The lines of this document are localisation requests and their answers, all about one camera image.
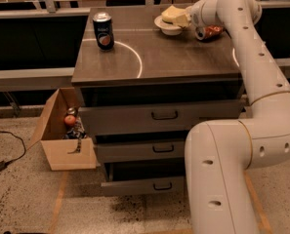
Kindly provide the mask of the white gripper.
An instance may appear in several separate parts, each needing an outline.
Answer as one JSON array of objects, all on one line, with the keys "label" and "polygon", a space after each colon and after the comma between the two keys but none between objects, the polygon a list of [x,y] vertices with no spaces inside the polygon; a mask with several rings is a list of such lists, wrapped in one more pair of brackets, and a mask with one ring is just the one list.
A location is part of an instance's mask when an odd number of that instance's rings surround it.
[{"label": "white gripper", "polygon": [[191,23],[195,27],[205,27],[210,25],[220,25],[217,16],[218,0],[199,0],[190,8]]}]

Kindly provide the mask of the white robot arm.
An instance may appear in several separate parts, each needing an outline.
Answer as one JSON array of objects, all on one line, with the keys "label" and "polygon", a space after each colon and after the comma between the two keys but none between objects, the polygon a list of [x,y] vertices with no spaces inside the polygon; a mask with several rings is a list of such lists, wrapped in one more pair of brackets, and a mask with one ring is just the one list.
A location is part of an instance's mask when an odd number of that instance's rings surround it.
[{"label": "white robot arm", "polygon": [[255,29],[256,0],[201,0],[193,25],[223,26],[234,47],[249,111],[188,133],[186,187],[193,234],[260,234],[244,172],[290,159],[290,84]]}]

